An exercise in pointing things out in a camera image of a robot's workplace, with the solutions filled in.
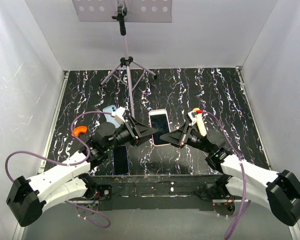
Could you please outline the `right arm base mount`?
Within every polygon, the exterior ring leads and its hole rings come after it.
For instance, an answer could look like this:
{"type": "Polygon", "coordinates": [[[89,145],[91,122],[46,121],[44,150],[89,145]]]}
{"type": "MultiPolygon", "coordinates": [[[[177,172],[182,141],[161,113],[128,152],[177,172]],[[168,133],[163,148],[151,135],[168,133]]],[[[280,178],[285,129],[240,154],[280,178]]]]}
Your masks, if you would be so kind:
{"type": "Polygon", "coordinates": [[[191,195],[199,197],[201,200],[227,199],[234,196],[234,199],[242,199],[243,192],[231,193],[230,183],[203,183],[195,184],[191,187],[191,195]]]}

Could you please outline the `black phone without case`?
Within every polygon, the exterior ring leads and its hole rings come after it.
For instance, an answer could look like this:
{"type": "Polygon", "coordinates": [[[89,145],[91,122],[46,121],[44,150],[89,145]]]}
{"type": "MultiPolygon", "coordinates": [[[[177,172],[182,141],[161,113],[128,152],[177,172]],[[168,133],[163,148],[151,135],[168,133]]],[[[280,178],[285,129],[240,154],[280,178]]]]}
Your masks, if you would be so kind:
{"type": "Polygon", "coordinates": [[[129,161],[126,146],[118,146],[113,150],[113,168],[115,175],[128,174],[129,161]]]}

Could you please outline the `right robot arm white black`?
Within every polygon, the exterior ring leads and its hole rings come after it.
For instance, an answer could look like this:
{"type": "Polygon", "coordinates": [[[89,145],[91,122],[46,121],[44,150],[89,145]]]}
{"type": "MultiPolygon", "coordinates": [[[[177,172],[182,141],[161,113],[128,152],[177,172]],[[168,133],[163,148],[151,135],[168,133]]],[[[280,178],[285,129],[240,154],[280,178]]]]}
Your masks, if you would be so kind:
{"type": "Polygon", "coordinates": [[[287,226],[300,219],[300,181],[288,170],[276,172],[254,165],[225,149],[226,139],[218,130],[201,135],[197,127],[185,123],[179,129],[160,137],[172,146],[189,145],[208,154],[208,165],[224,176],[216,182],[217,195],[231,195],[255,202],[287,226]]]}

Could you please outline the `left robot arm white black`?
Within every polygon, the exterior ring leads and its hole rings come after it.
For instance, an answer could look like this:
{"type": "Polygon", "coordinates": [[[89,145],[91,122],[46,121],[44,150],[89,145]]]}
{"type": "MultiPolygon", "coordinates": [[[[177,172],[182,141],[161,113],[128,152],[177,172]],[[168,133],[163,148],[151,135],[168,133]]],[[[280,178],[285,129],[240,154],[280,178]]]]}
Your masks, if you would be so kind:
{"type": "Polygon", "coordinates": [[[88,172],[108,159],[109,151],[130,143],[139,146],[148,141],[156,129],[134,117],[123,119],[119,128],[111,122],[99,125],[92,138],[63,162],[38,175],[12,179],[6,199],[21,227],[34,223],[46,210],[71,200],[96,196],[98,185],[88,172]]]}

